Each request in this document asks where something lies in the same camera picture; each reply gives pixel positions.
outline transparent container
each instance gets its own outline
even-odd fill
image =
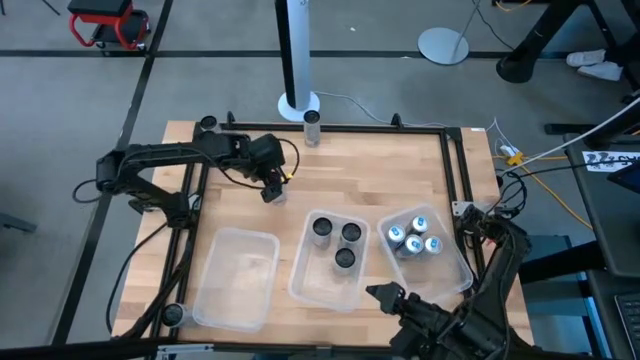
[[[313,232],[313,222],[321,217],[329,219],[332,224],[328,247],[319,246]],[[360,238],[355,242],[345,242],[341,238],[343,227],[349,223],[361,230]],[[300,301],[340,312],[357,308],[364,286],[362,277],[367,260],[369,230],[369,224],[362,219],[323,210],[311,211],[305,221],[289,278],[289,294]],[[355,262],[348,269],[337,266],[336,253],[342,248],[351,250],[355,255]]]
[[[387,233],[394,225],[408,227],[411,221],[420,215],[425,216],[429,224],[427,231],[420,237],[423,240],[432,236],[440,238],[442,249],[438,254],[422,251],[416,256],[400,258],[389,245]],[[380,220],[378,234],[381,246],[407,292],[415,292],[424,300],[434,302],[471,286],[471,270],[442,224],[437,211],[431,206],[422,204]]]
[[[280,254],[280,241],[267,233],[223,228],[216,231],[193,305],[204,326],[242,332],[262,328]]]

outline small cylinder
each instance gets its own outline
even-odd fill
[[[197,325],[187,307],[178,303],[164,307],[162,310],[162,324],[169,328]]]
[[[216,134],[220,134],[222,132],[218,119],[211,115],[205,116],[200,120],[200,128],[202,131],[213,131]]]
[[[437,236],[430,236],[424,240],[424,252],[438,255],[442,252],[442,240]]]
[[[413,218],[407,228],[405,233],[407,236],[409,235],[422,235],[429,229],[429,222],[425,216],[419,215]]]
[[[404,241],[404,229],[401,226],[393,225],[387,231],[387,243],[391,250],[397,249]]]
[[[304,113],[304,143],[308,147],[320,145],[320,113],[309,110]]]
[[[417,235],[409,235],[404,243],[396,249],[396,257],[406,259],[416,256],[424,249],[424,241]]]
[[[342,227],[340,233],[340,246],[338,248],[355,249],[358,245],[358,240],[362,236],[362,230],[360,226],[354,223],[348,223]]]
[[[336,275],[345,276],[351,273],[353,264],[356,263],[356,256],[351,249],[343,248],[336,252],[335,261],[333,263],[333,271]]]
[[[317,247],[322,250],[329,248],[331,244],[331,231],[333,230],[333,224],[327,218],[317,218],[313,222],[313,234],[312,240]]]

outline white shoe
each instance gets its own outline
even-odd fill
[[[618,81],[622,74],[622,67],[616,63],[605,61],[601,64],[582,66],[578,69],[578,74],[602,80]]]
[[[606,50],[583,51],[571,53],[567,56],[567,65],[571,67],[589,66],[600,64],[604,61]]]

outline cable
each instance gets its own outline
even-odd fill
[[[514,7],[512,7],[512,8],[506,8],[506,7],[503,7],[503,6],[501,5],[501,4],[502,4],[502,1],[496,1],[496,3],[495,3],[495,4],[496,4],[496,6],[497,6],[497,7],[499,7],[499,8],[500,8],[500,10],[502,10],[502,11],[504,11],[504,12],[512,12],[512,11],[514,11],[514,10],[517,10],[517,9],[521,8],[521,7],[525,7],[525,6],[527,6],[527,5],[528,5],[530,2],[532,2],[532,1],[533,1],[533,0],[527,0],[527,1],[523,2],[522,4],[520,4],[520,5],[518,5],[518,6],[514,6]]]
[[[222,168],[218,168],[218,169],[220,170],[222,175],[224,175],[224,177],[227,178],[227,180],[231,181],[232,183],[234,183],[236,185],[244,186],[246,188],[254,189],[254,190],[264,190],[264,187],[262,187],[262,186],[255,186],[255,185],[251,185],[251,184],[240,182],[238,180],[234,180],[234,179],[231,178],[231,176],[229,176],[229,174],[227,174],[226,170],[224,170]]]
[[[293,150],[296,152],[296,165],[293,167],[293,171],[291,172],[291,176],[293,177],[293,175],[296,174],[296,171],[298,171],[298,165],[300,165],[300,152],[298,151],[298,147],[289,139],[278,138],[278,141],[286,142],[287,144],[291,145],[293,147]]]
[[[612,117],[610,117],[609,119],[605,120],[605,121],[604,121],[604,122],[602,122],[600,125],[598,125],[598,126],[594,127],[593,129],[591,129],[591,130],[587,131],[586,133],[584,133],[584,134],[582,134],[582,135],[580,135],[580,136],[576,137],[575,139],[572,139],[572,140],[570,140],[570,141],[567,141],[566,143],[564,143],[564,144],[562,144],[562,145],[560,145],[560,146],[557,146],[557,147],[555,147],[555,148],[553,148],[553,149],[551,149],[551,150],[549,150],[549,151],[545,151],[545,152],[544,152],[544,153],[542,153],[542,154],[536,155],[536,156],[534,156],[533,158],[531,158],[531,159],[529,159],[529,160],[527,160],[527,161],[523,162],[523,163],[522,163],[522,164],[520,164],[520,165],[516,165],[516,166],[510,167],[510,168],[508,168],[507,170],[505,170],[505,172],[510,172],[510,171],[515,170],[515,169],[519,169],[519,168],[523,167],[524,165],[530,164],[530,163],[532,163],[532,162],[534,162],[534,161],[538,160],[538,159],[539,159],[539,158],[541,158],[541,157],[547,156],[547,155],[549,155],[549,154],[551,154],[551,153],[554,153],[554,152],[556,152],[556,151],[558,151],[558,150],[562,150],[562,149],[564,149],[565,147],[567,147],[567,146],[569,146],[569,145],[571,145],[571,144],[575,143],[576,141],[579,141],[579,140],[584,139],[586,136],[589,136],[589,135],[593,134],[594,132],[596,132],[596,131],[600,130],[602,127],[604,127],[604,126],[605,126],[605,125],[607,125],[608,123],[610,123],[610,122],[612,122],[613,120],[615,120],[618,116],[620,116],[621,114],[625,113],[625,112],[626,112],[627,110],[629,110],[631,107],[635,106],[638,102],[640,102],[640,98],[638,98],[638,99],[634,100],[634,102],[632,102],[631,104],[627,105],[624,109],[622,109],[622,110],[618,111],[615,115],[613,115],[613,116],[612,116]]]
[[[516,149],[515,146],[513,146],[513,144],[511,144],[511,142],[509,141],[509,139],[507,139],[507,137],[504,135],[504,133],[502,133],[502,131],[500,130],[500,125],[498,125],[497,123],[497,119],[494,120],[495,125],[497,126],[497,130],[500,133],[500,135],[509,143],[509,146],[511,146],[512,149]],[[500,138],[498,138],[496,140],[496,142],[494,143],[494,151],[497,152],[496,150],[496,146],[498,143],[498,140],[502,141]],[[566,159],[566,156],[559,156],[559,157],[550,157],[550,158],[540,158],[538,160],[543,160],[543,159]],[[526,167],[523,166],[522,169],[527,173],[530,174],[531,171]],[[576,220],[578,220],[580,223],[582,223],[584,226],[586,226],[587,228],[589,228],[590,230],[593,230],[593,227],[587,222],[585,221],[580,215],[578,215],[573,209],[571,209],[571,207],[569,207],[569,205],[567,205],[567,203],[562,200],[562,198],[556,194],[549,186],[547,186],[547,184],[545,184],[542,180],[540,180],[540,178],[538,178],[536,175],[531,175],[533,176],[533,179],[540,185],[542,186],[543,189],[545,189],[549,194],[551,194],[551,196],[553,196],[554,199],[556,199],[556,201],[558,201],[558,203],[565,209],[567,210],[567,212],[569,212],[569,214],[571,216],[573,216]]]
[[[502,40],[502,38],[500,36],[498,36],[498,34],[496,34],[496,31],[493,30],[493,26],[491,26],[491,24],[489,24],[489,22],[484,18],[484,15],[482,15],[482,11],[480,11],[480,8],[476,9],[476,11],[478,11],[478,15],[480,15],[480,20],[482,20],[482,22],[487,25],[487,27],[489,28],[489,30],[491,31],[491,33],[493,34],[493,36],[502,43],[502,45],[508,47],[511,50],[514,50],[513,46],[507,44],[506,41]]]
[[[78,190],[80,190],[81,187],[90,184],[90,183],[94,183],[96,182],[96,179],[89,179],[89,180],[85,180],[83,182],[81,182],[80,184],[78,184],[74,189],[73,192],[71,192],[71,198],[73,199],[73,201],[77,202],[78,204],[90,204],[93,202],[96,202],[98,200],[100,200],[100,198],[102,197],[101,195],[96,196],[93,199],[88,199],[88,200],[83,200],[83,199],[78,199]]]
[[[328,93],[328,92],[324,92],[324,91],[314,91],[317,95],[324,95],[324,96],[331,96],[331,97],[336,97],[336,98],[340,98],[340,99],[346,99],[351,101],[352,103],[354,103],[357,107],[360,108],[360,110],[362,110],[362,112],[365,113],[365,115],[367,115],[368,117],[370,117],[371,119],[379,122],[379,123],[383,123],[385,125],[390,125],[389,121],[384,121],[380,118],[378,118],[377,116],[373,115],[373,113],[371,113],[371,111],[369,111],[369,109],[367,109],[364,105],[360,104],[356,99],[352,98],[351,96],[347,96],[347,95],[340,95],[340,94],[332,94],[332,93]],[[442,123],[427,123],[427,124],[411,124],[408,122],[403,121],[402,122],[404,125],[409,125],[409,126],[416,126],[416,127],[429,127],[430,125],[437,125],[437,126],[442,126],[442,127],[449,127],[448,125],[442,124]]]
[[[107,310],[105,312],[105,322],[107,324],[107,330],[109,330],[109,334],[113,332],[113,328],[111,326],[111,306],[113,305],[113,298],[116,296],[116,290],[118,289],[118,284],[120,284],[120,280],[122,279],[124,270],[127,268],[127,265],[129,264],[129,261],[131,261],[131,258],[133,257],[133,255],[135,255],[135,253],[138,252],[140,248],[142,248],[146,243],[148,243],[149,240],[153,239],[154,236],[158,235],[158,233],[162,231],[162,229],[164,229],[166,226],[167,226],[167,222],[165,221],[164,224],[160,225],[157,229],[152,231],[151,234],[149,234],[146,238],[140,241],[140,243],[133,248],[133,250],[129,253],[129,255],[127,255],[127,258],[124,260],[124,263],[120,268],[120,272],[118,273],[118,277],[116,278],[116,283],[113,284],[113,289],[111,289],[111,295],[109,296],[109,301],[107,302]]]
[[[553,190],[551,190],[551,188],[549,188],[547,184],[542,182],[542,180],[540,180],[536,175],[532,174],[531,171],[529,171],[529,169],[527,169],[526,166],[523,166],[522,170],[524,170],[527,174],[529,174],[529,176],[533,177],[533,180],[535,180],[538,184],[540,184],[540,186],[542,186],[543,189],[545,189],[549,194],[551,194],[551,196],[553,196],[560,203],[560,205],[562,205],[562,207],[565,210],[567,210],[569,214],[571,214],[571,216],[576,218],[576,220],[581,222],[584,226],[593,230],[593,227],[591,226],[591,224],[586,222],[582,217],[580,217],[580,215],[578,215],[575,211],[573,211],[573,209],[571,209],[569,205],[567,205],[567,203],[565,203],[564,200],[562,200],[558,194],[556,194]]]
[[[521,177],[533,176],[533,175],[542,174],[542,173],[551,172],[551,171],[556,171],[556,170],[575,169],[575,168],[580,168],[580,167],[585,167],[585,166],[592,166],[592,165],[614,164],[614,163],[635,164],[638,161],[640,161],[640,160],[628,160],[628,159],[627,160],[607,160],[607,161],[596,161],[596,162],[592,162],[592,163],[582,163],[582,164],[576,164],[576,165],[558,166],[558,167],[553,167],[553,168],[548,168],[548,169],[532,171],[532,172],[530,172],[528,174],[521,175]]]

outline sticker label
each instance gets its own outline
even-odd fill
[[[610,164],[587,165],[587,171],[591,172],[616,172],[640,160],[640,152],[624,151],[583,151],[584,162],[599,163],[602,161],[619,161]]]

